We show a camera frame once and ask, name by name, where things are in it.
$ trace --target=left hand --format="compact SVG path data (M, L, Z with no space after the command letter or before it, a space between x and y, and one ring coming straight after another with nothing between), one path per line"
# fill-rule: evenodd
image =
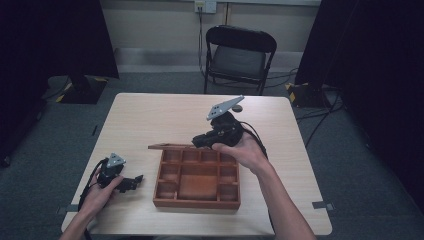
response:
M101 188L97 184L97 176L100 173L100 168L96 170L93 178L90 181L90 190L80 209L80 212L87 214L91 219L99 213L108 202L113 190L122 182L124 177L117 176L105 188Z

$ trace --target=finger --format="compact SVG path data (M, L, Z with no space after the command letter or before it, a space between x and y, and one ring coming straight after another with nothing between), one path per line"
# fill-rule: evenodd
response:
M96 169L96 172L94 173L93 177L90 180L90 186L97 183L97 175L99 175L100 170L101 170L100 168Z
M122 182L123 179L124 179L123 176L117 176L109 183L109 185L105 189L108 189L109 191L113 191L113 189L115 189Z
M228 154L231 155L232 153L232 148L230 148L229 146L222 144L222 143L214 143L212 145L212 149L215 151L218 151L220 153L224 153L224 154Z

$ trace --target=wrist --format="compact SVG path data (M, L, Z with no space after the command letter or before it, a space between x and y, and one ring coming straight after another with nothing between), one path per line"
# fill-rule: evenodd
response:
M256 164L255 168L251 169L251 171L257 177L260 177L264 175L269 175L270 171L273 171L273 169L274 167L271 165L268 159L263 157L258 160L258 163Z
M94 214L94 212L90 211L89 209L81 208L81 210L77 213L77 216L80 219L86 219L88 222L90 222L91 220L93 220L96 214Z

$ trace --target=black cable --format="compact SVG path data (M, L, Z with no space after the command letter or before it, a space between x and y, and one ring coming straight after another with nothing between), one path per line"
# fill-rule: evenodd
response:
M63 84L63 86L60 88L60 90L59 90L59 91L57 91L56 93L54 93L54 94L52 94L52 95L50 95L50 96L47 96L47 97L43 98L43 100L48 100L48 99L50 99L50 98L52 98L52 97L56 96L57 94L59 94L59 93L63 92L63 90L66 88L66 85L68 84L68 82L69 82L69 76L66 78L65 83Z
M281 85L287 83L291 79L291 76L297 74L297 73L293 73L293 71L296 70L296 69L297 68L293 68L292 70L290 70L289 74L286 74L286 75L281 75L281 76L267 78L267 79L275 79L275 78L288 77L285 81L283 81L281 83L278 83L278 84L275 84L275 85L268 85L268 86L265 86L264 88L278 87L278 86L281 86ZM230 86L230 84L238 84L238 83L240 83L239 81L229 81L229 82L223 82L223 83L212 82L211 80L208 80L208 81L210 83L213 83L213 84L218 85L218 86L225 86L225 87L231 87L231 88L240 88L240 89L256 89L257 88L257 87Z
M317 131L317 129L319 128L319 126L321 125L321 123L330 115L330 113L333 112L334 106L336 106L337 100L339 99L340 96L340 92L337 92L337 96L336 99L334 100L333 105L331 106L331 108L324 114L324 117L319 121L319 123L317 124L317 126L314 128L314 130L312 131L311 135L309 136L308 140L305 143L305 148L308 147L309 143L311 142L312 137L314 136L315 132Z
M225 25L228 24L228 8L230 7L230 3L227 2L227 8L225 9Z
M280 78L280 77L290 77L292 75L296 75L297 72L293 73L293 71L298 70L299 68L293 68L292 70L290 70L288 75L283 75L283 76L276 76L276 77L267 77L267 79L274 79L274 78Z
M200 73L205 77L205 72L203 71L202 66L202 51L203 51L203 20L202 20L202 12L203 9L201 7L197 8L197 11L199 13L199 46L198 46L198 57L199 57L199 69Z
M344 106L344 104L341 104L338 108L336 108L336 109L332 110L330 113L334 113L334 112L339 111L340 109L342 109L342 108L343 108L343 106ZM320 113L320 114L316 114L316 115L312 115L312 116L308 116L309 114L316 113L316 112L320 112L320 111L324 111L324 110L326 110L326 109L320 109L320 110L316 110L316 111L312 111L312 112L306 113L306 114L305 114L305 115L303 115L302 117L296 118L296 121L298 121L297 123L299 124L299 123L300 123L302 120L304 120L304 119L324 116L325 114L327 114L327 112L325 112L325 113Z

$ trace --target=wooden tray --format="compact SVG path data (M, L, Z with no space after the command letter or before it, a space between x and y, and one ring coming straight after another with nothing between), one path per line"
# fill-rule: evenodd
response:
M239 164L225 154L193 145L156 144L162 149L153 203L156 207L238 209Z

